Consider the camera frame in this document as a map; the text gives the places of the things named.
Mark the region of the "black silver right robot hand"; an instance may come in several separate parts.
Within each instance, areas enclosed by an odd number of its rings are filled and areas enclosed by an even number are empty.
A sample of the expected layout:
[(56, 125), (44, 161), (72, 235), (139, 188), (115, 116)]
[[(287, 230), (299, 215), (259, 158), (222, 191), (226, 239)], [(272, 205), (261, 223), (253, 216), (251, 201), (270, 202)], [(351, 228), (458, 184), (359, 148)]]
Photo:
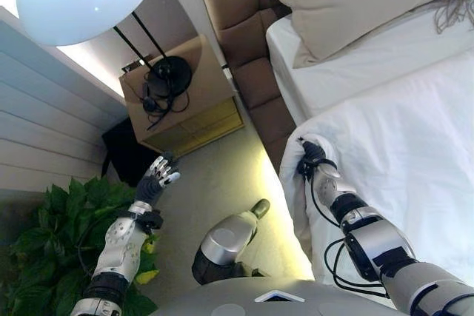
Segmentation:
[(319, 144), (315, 144), (302, 137), (298, 138), (298, 142), (304, 150), (304, 155), (301, 159), (303, 162), (314, 163), (326, 158), (326, 152)]

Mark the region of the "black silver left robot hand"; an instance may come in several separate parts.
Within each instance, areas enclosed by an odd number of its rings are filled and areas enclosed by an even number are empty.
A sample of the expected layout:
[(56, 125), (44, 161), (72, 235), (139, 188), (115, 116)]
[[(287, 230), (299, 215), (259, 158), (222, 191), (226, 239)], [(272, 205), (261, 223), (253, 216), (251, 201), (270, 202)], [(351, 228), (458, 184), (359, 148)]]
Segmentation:
[(170, 152), (159, 155), (139, 181), (134, 201), (155, 206), (163, 191), (180, 177), (173, 155)]

